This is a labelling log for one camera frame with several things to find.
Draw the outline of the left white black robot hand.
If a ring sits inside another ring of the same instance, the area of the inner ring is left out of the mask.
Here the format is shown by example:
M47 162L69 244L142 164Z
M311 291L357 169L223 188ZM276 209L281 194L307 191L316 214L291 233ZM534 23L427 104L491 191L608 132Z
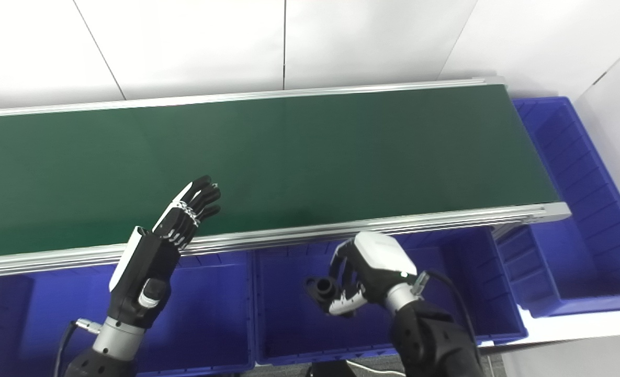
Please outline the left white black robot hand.
M190 182L169 203L152 229L136 226L109 282L107 317L116 324L150 329L171 293L180 252L202 222L216 215L221 191L209 175Z

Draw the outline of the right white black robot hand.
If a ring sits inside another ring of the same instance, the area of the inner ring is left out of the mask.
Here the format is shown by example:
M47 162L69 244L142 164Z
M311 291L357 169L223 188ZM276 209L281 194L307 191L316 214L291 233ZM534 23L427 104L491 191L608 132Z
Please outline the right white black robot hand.
M417 267L392 236L361 231L339 244L331 258L329 277L340 281L335 299L324 306L333 316L346 316L370 303L395 316L416 301L412 287Z

